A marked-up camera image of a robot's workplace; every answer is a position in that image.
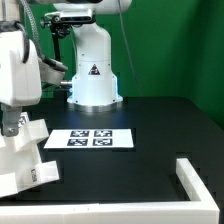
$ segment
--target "metal bracket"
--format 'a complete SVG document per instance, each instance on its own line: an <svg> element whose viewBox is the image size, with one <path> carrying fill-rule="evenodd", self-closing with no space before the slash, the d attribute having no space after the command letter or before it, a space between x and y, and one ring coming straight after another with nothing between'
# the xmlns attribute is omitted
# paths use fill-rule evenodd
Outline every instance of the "metal bracket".
<svg viewBox="0 0 224 224"><path fill-rule="evenodd" d="M18 135L18 121L22 113L22 107L10 107L8 105L1 104L1 109L3 111L2 135L6 137Z"/></svg>

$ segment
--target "green wall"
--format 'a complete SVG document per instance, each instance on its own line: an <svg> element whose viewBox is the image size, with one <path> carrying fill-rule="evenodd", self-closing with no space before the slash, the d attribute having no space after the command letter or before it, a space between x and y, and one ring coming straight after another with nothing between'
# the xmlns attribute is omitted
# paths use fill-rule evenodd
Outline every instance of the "green wall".
<svg viewBox="0 0 224 224"><path fill-rule="evenodd" d="M52 6L33 5L37 21ZM138 96L119 15L97 16L112 36L112 68L123 96ZM224 1L133 0L124 24L144 96L190 99L224 128ZM52 55L49 30L41 44ZM75 71L70 37L61 42L63 61Z"/></svg>

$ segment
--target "white platform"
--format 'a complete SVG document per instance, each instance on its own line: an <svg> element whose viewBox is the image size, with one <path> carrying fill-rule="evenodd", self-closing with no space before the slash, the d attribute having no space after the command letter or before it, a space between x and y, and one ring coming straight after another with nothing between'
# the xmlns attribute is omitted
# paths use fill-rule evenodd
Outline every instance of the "white platform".
<svg viewBox="0 0 224 224"><path fill-rule="evenodd" d="M176 173L189 202L0 207L0 223L218 224L219 208L187 159Z"/></svg>

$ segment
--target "black table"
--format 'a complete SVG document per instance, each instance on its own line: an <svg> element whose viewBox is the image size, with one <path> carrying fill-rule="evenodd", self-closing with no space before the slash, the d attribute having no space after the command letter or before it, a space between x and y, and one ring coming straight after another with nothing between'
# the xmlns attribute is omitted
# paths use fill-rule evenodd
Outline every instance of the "black table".
<svg viewBox="0 0 224 224"><path fill-rule="evenodd" d="M24 108L53 129L132 129L134 150L47 150L60 180L0 200L0 205L42 205L189 200L175 175L188 158L217 202L224 199L224 132L189 100L126 98L124 106L89 114L67 108L63 94Z"/></svg>

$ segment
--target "cable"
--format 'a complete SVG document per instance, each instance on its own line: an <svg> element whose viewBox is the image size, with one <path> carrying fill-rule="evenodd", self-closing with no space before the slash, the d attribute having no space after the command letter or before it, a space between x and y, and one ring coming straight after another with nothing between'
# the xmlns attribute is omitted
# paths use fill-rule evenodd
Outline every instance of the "cable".
<svg viewBox="0 0 224 224"><path fill-rule="evenodd" d="M25 29L25 27L20 22L15 22L16 28L18 28L23 33L23 42L24 42L24 56L22 62L25 64L30 55L30 40L29 35Z"/></svg>
<svg viewBox="0 0 224 224"><path fill-rule="evenodd" d="M32 13L30 6L26 0L20 0L20 3L23 5L23 7L26 11L26 14L30 20L30 25L31 25L32 33L33 33L33 41L34 41L34 44L36 47L37 55L40 59L44 60L45 56L42 54L42 50L41 50L41 46L40 46L40 38L39 38L37 25L36 25L36 21L33 16L33 13Z"/></svg>
<svg viewBox="0 0 224 224"><path fill-rule="evenodd" d="M139 84L139 80L138 80L138 75L137 75L137 73L135 71L135 67L134 67L134 63L133 63L130 47L129 47L128 40L127 40L127 35L126 35L125 29L124 29L124 21L123 21L123 16L122 16L121 1L120 0L118 0L118 5L119 5L119 13L120 13L121 30L122 30L125 46L126 46L127 53L128 53L128 58L129 58L129 63L130 63L131 70L132 70L132 75L134 77L135 84L136 84L139 96L143 96L142 91L141 91L141 87L140 87L140 84Z"/></svg>
<svg viewBox="0 0 224 224"><path fill-rule="evenodd" d="M35 18L33 16L33 13L30 9L30 6L29 6L29 4L27 3L26 0L20 0L20 3L24 7L24 9L27 13L27 16L30 20L30 25L31 25L31 28L32 28L32 33L33 33L33 41L34 41L34 44L35 44L35 47L36 47L38 57L42 60L42 62L49 65L54 70L60 71L60 72L66 72L68 70L68 68L66 66L64 66L62 63L60 63L56 60L50 59L50 58L48 58L48 57L46 57L45 55L42 54L42 50L41 50L41 46L40 46L40 38L39 38L38 30L37 30L37 25L36 25L36 21L35 21Z"/></svg>

